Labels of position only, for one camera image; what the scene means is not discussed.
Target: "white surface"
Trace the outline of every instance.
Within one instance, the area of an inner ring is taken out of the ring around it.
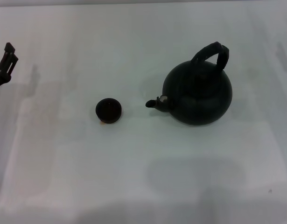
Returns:
[[[0,224],[287,224],[287,2],[0,8],[0,59],[7,41]],[[219,121],[145,108],[214,41],[231,54]]]

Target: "bottle cap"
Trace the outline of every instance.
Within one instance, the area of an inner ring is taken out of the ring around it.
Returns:
[[[96,114],[102,122],[113,124],[121,116],[121,105],[112,98],[102,99],[96,106]]]

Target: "black kettle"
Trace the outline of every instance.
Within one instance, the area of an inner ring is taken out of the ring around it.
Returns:
[[[215,54],[217,64],[205,61]],[[218,42],[203,48],[191,61],[179,64],[167,75],[162,95],[149,100],[146,107],[170,112],[190,125],[214,122],[231,104],[231,83],[223,71],[228,58],[228,48]]]

